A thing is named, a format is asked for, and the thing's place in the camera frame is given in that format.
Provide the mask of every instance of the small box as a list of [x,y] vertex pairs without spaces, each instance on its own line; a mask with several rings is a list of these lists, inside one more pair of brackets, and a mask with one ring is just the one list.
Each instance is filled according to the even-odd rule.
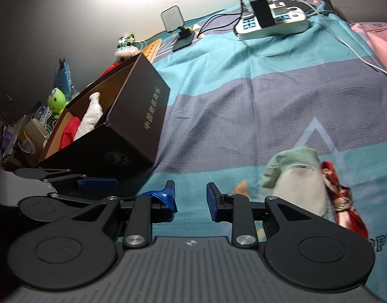
[[18,147],[30,166],[34,167],[38,163],[47,136],[47,131],[37,119],[31,119],[19,132]]
[[[89,96],[100,92],[104,121],[59,150],[68,122],[82,119]],[[38,165],[65,168],[88,176],[129,177],[150,168],[156,159],[170,89],[138,54],[87,86],[64,109]]]

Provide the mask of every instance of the pink blanket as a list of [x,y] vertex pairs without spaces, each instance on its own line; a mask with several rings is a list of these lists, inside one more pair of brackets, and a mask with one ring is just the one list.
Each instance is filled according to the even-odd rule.
[[387,67],[387,22],[359,22],[352,26]]

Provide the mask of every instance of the white power strip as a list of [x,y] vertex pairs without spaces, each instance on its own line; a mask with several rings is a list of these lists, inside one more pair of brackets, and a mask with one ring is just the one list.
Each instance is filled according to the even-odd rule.
[[241,41],[258,39],[273,35],[289,35],[301,33],[310,27],[306,14],[298,7],[289,7],[287,13],[274,15],[274,26],[261,28],[257,18],[243,18],[239,21],[235,30]]

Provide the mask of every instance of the white cloth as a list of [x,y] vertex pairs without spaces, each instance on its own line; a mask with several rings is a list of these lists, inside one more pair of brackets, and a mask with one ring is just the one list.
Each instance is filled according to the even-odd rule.
[[308,165],[289,167],[278,178],[274,195],[324,216],[327,212],[327,192],[319,170]]
[[75,134],[74,140],[79,139],[83,135],[87,134],[89,131],[94,129],[94,126],[98,123],[103,112],[102,107],[99,104],[99,92],[95,92],[89,96],[89,107],[85,113],[83,120],[78,127],[77,133]]

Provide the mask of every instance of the white wall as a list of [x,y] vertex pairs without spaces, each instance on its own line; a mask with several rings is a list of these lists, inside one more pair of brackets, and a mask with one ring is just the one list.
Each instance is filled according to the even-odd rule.
[[[353,21],[387,21],[387,0],[331,0]],[[179,5],[185,19],[238,0],[0,0],[0,115],[8,121],[45,102],[58,59],[81,90],[114,60],[120,36],[163,31],[160,13]],[[9,102],[8,94],[13,101]]]

